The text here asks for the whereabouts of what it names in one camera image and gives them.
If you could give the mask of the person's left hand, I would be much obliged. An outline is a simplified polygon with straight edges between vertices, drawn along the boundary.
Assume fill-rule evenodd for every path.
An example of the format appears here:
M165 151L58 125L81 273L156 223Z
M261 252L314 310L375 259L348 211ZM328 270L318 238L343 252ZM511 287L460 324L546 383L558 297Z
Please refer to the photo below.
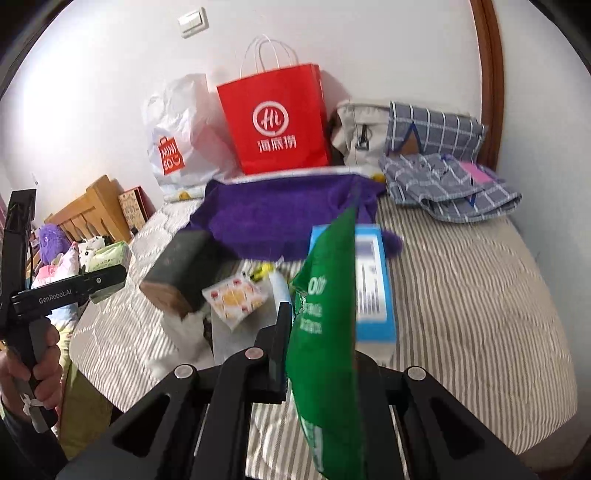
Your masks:
M61 403L62 367L59 363L59 340L58 330L49 324L45 331L47 348L42 360L32 370L27 368L10 349L1 351L1 399L4 407L24 422L30 423L31 419L23 410L24 404L16 387L16 380L27 383L33 376L39 382L34 390L35 398L41 401L45 408L55 409Z

